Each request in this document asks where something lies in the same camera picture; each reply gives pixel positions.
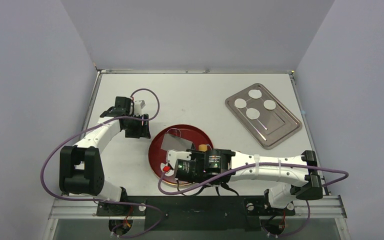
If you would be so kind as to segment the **white dough piece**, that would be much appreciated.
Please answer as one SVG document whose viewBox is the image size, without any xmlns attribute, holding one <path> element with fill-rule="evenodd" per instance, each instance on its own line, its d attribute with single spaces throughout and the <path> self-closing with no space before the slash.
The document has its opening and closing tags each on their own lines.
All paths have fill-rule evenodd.
<svg viewBox="0 0 384 240">
<path fill-rule="evenodd" d="M 171 166 L 169 162 L 161 163 L 160 169 L 168 177 L 172 176 L 175 172 L 174 168 Z"/>
</svg>

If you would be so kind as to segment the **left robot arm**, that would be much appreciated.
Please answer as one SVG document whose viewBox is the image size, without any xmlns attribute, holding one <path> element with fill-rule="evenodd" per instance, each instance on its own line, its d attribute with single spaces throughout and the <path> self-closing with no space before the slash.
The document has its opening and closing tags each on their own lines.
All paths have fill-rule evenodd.
<svg viewBox="0 0 384 240">
<path fill-rule="evenodd" d="M 98 118 L 97 128 L 73 146 L 64 146 L 59 157 L 59 187 L 63 193 L 101 200 L 100 206 L 116 215 L 130 211 L 127 191 L 105 180 L 101 153 L 118 133 L 126 138 L 150 139 L 148 114 L 143 100 L 117 96 L 114 106 Z"/>
</svg>

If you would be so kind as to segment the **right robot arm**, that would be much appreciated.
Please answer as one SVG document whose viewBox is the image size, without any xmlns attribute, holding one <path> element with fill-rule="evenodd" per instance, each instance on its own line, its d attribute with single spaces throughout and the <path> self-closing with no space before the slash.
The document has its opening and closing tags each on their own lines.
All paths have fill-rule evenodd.
<svg viewBox="0 0 384 240">
<path fill-rule="evenodd" d="M 166 162 L 177 180 L 226 188 L 229 182 L 269 181 L 277 184 L 264 191 L 263 209 L 274 214 L 294 200 L 323 197 L 317 157 L 312 150 L 292 157 L 268 157 L 229 149 L 207 151 L 169 150 Z"/>
</svg>

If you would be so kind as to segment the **round red lacquer tray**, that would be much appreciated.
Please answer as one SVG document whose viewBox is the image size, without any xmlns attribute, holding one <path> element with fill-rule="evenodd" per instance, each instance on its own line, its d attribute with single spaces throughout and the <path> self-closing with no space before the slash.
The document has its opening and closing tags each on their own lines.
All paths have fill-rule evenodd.
<svg viewBox="0 0 384 240">
<path fill-rule="evenodd" d="M 152 171 L 158 177 L 162 173 L 160 165 L 161 163 L 165 162 L 166 154 L 168 152 L 161 149 L 164 134 L 171 134 L 192 141 L 194 144 L 194 150 L 196 150 L 198 146 L 202 144 L 211 145 L 213 147 L 213 143 L 209 136 L 204 131 L 195 126 L 187 124 L 177 124 L 165 128 L 154 137 L 148 149 L 149 165 Z"/>
</svg>

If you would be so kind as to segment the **wooden dough roller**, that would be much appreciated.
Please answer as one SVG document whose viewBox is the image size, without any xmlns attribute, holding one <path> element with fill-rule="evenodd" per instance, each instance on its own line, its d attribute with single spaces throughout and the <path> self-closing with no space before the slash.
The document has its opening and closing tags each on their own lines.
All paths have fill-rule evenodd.
<svg viewBox="0 0 384 240">
<path fill-rule="evenodd" d="M 210 144 L 200 144 L 198 146 L 198 151 L 200 151 L 200 152 L 207 152 L 207 151 L 210 151 L 212 149 L 213 149 L 213 147 Z"/>
</svg>

